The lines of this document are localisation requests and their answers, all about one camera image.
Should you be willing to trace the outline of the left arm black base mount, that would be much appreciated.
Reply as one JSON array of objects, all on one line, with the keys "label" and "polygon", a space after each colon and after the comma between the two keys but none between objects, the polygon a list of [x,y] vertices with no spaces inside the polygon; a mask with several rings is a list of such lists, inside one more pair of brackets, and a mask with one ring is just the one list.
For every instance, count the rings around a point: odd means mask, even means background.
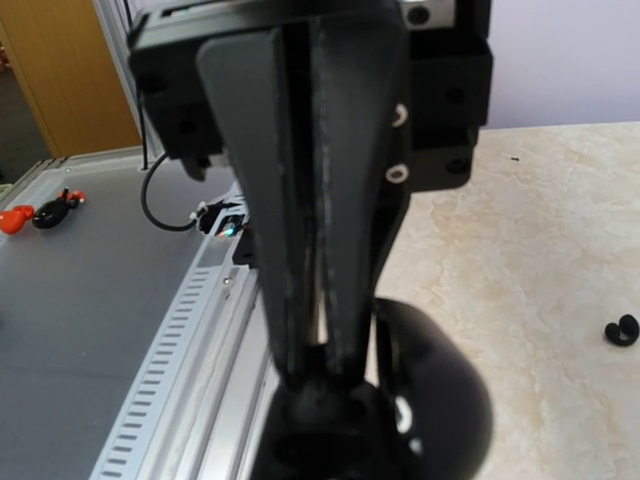
[{"label": "left arm black base mount", "polygon": [[240,237],[236,249],[232,255],[233,263],[239,266],[247,266],[253,269],[256,265],[256,256],[253,235],[245,231]]}]

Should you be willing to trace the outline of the black earbud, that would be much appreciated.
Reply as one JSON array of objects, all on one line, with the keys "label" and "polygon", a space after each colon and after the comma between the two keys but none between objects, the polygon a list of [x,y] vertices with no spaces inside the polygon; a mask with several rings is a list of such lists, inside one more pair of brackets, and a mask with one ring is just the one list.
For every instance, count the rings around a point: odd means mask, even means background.
[{"label": "black earbud", "polygon": [[326,378],[312,377],[293,391],[288,416],[299,424],[320,425],[351,421],[361,413],[351,391]]},{"label": "black earbud", "polygon": [[639,339],[639,322],[633,315],[623,315],[617,323],[606,325],[604,337],[617,347],[633,346]]}]

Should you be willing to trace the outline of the black oval charging case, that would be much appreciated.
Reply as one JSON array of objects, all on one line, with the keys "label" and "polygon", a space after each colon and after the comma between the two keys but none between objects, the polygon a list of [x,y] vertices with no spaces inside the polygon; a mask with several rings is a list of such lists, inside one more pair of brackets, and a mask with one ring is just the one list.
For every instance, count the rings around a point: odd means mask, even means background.
[{"label": "black oval charging case", "polygon": [[[488,389],[471,362],[416,307],[375,303],[378,382],[351,391],[354,420],[305,425],[289,419],[294,389],[277,388],[253,479],[471,479],[491,443]],[[325,349],[311,351],[310,377],[329,380]]]}]

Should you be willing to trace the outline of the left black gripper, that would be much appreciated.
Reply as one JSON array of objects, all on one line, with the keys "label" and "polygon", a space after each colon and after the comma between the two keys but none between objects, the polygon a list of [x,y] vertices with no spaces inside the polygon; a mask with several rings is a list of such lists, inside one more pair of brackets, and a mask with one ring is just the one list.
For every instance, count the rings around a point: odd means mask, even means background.
[{"label": "left black gripper", "polygon": [[[294,390],[311,375],[318,240],[327,376],[356,385],[374,216],[383,183],[408,177],[393,168],[409,120],[408,184],[427,192],[470,180],[488,117],[490,2],[396,1],[400,15],[289,27],[368,5],[187,1],[140,12],[127,35],[129,69],[168,157],[202,181],[223,143],[228,151],[251,216],[271,355]],[[242,34],[209,40],[233,33]]]}]

